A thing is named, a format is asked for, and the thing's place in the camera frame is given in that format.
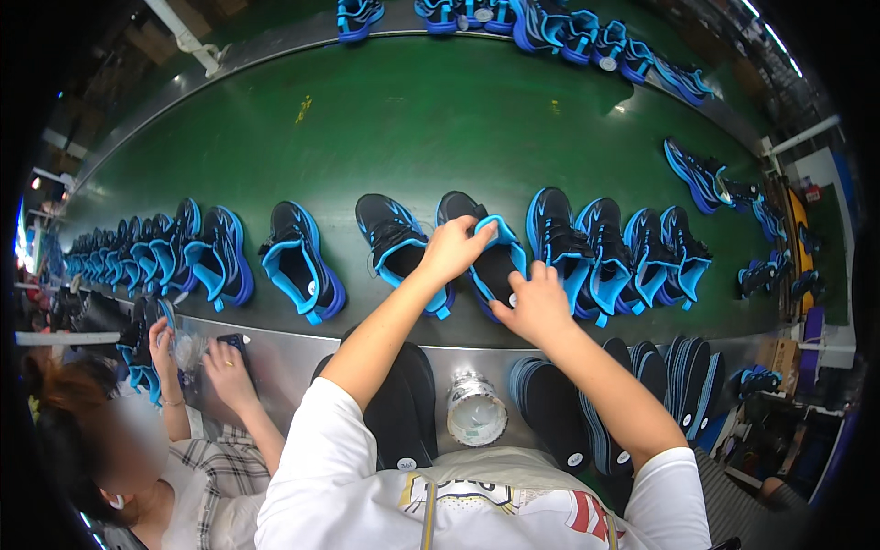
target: cardboard box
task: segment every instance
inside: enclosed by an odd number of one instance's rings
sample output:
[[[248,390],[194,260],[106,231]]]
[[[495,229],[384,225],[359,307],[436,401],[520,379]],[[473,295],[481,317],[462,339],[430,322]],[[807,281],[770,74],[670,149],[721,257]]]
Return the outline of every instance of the cardboard box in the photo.
[[[787,338],[765,338],[758,348],[755,363],[782,374],[779,391],[787,396],[797,388],[797,342]]]

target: size sticker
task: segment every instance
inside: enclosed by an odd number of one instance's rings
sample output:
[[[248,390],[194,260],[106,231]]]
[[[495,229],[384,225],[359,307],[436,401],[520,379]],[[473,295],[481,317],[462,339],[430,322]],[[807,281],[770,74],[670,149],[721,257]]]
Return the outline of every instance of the size sticker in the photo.
[[[487,21],[490,21],[492,19],[492,10],[479,8],[473,13],[473,18],[480,21],[481,23],[486,23]]]
[[[401,472],[412,472],[415,469],[415,460],[411,458],[401,458],[397,461],[397,469]]]
[[[608,72],[614,72],[617,70],[617,60],[611,57],[603,57],[599,60],[599,67]]]

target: woman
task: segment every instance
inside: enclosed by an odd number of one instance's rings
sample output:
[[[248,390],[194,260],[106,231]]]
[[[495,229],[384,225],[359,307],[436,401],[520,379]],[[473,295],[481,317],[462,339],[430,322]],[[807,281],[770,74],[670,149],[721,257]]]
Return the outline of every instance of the woman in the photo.
[[[172,338],[165,318],[150,328],[170,439],[164,467],[152,473],[150,449],[138,450],[119,415],[105,413],[102,406],[118,393],[113,373],[98,359],[52,369],[36,393],[46,458],[74,506],[91,519],[128,527],[150,550],[253,547],[256,514],[284,439],[258,401],[241,354],[214,340],[202,358],[205,371],[253,441],[232,427],[217,442],[190,439],[168,351]]]
[[[459,451],[412,472],[376,472],[376,439],[363,411],[422,309],[492,238],[494,223],[469,238],[476,223],[463,216],[438,227],[418,268],[314,380],[269,483],[257,547],[708,549],[700,477],[677,423],[577,326],[556,270],[539,262],[528,282],[510,275],[516,309],[493,301],[492,312],[546,353],[632,456],[626,515],[614,516],[534,450]]]

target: human hand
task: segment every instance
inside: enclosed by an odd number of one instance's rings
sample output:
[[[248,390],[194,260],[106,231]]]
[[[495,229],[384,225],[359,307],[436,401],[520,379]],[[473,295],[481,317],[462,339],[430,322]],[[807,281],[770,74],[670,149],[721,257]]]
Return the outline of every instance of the human hand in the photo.
[[[248,407],[260,404],[237,348],[211,338],[208,340],[208,354],[202,356],[202,363],[217,397],[238,416]]]
[[[511,310],[498,300],[489,302],[489,307],[514,334],[545,349],[568,331],[580,330],[571,318],[568,297],[559,283],[556,268],[534,261],[530,281],[518,271],[512,271],[507,280],[517,295],[517,307]]]
[[[465,273],[482,254],[498,228],[497,222],[490,222],[476,235],[469,237],[468,230],[478,221],[473,216],[462,216],[437,227],[428,239],[428,248],[415,272],[428,279],[438,290]]]
[[[180,387],[177,379],[177,362],[168,351],[173,340],[174,330],[168,326],[167,317],[156,321],[150,327],[150,357],[153,359],[159,381],[162,386]]]

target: white t-shirt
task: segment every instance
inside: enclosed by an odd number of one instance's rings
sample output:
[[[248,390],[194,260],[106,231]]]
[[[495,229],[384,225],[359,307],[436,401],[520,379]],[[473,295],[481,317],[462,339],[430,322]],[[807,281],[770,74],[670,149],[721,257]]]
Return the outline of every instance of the white t-shirt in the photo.
[[[426,489],[436,483],[433,547],[609,547],[708,550],[706,508],[693,452],[670,449],[636,476],[625,519],[537,451],[490,448],[440,457],[438,466],[376,472],[376,440],[338,385],[317,378],[293,417],[281,464],[257,517],[255,543],[277,548],[417,548]]]

